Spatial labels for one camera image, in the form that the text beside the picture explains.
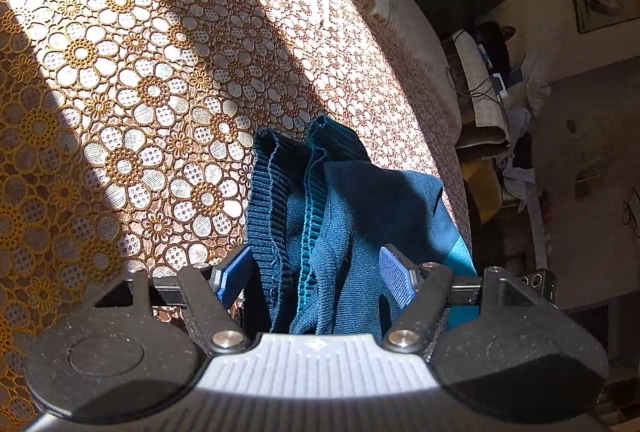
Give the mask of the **teal blue knit sweater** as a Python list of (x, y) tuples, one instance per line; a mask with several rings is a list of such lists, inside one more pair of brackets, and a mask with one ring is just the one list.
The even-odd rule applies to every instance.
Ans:
[(248, 331), (382, 338), (401, 312), (378, 265), (386, 244), (474, 275), (439, 178), (378, 168), (356, 133), (326, 116), (304, 140), (261, 129), (253, 150)]

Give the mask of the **cluttered side table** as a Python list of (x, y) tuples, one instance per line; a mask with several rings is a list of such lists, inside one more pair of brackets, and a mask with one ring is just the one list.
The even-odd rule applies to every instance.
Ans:
[(522, 166), (516, 146), (524, 140), (532, 113), (510, 105), (502, 80), (507, 59), (493, 62), (469, 33), (460, 30), (445, 43), (447, 79), (456, 94), (462, 130), (456, 144), (472, 206), (485, 224), (505, 207), (527, 213), (537, 268), (548, 265), (544, 221), (533, 166)]

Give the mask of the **gold floral lace tablecloth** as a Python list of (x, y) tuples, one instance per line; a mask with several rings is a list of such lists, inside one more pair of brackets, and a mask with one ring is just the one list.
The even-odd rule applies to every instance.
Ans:
[(1, 0), (2, 429), (35, 418), (36, 337), (123, 270), (221, 260), (255, 132), (318, 114), (468, 229), (434, 78), (359, 0)]

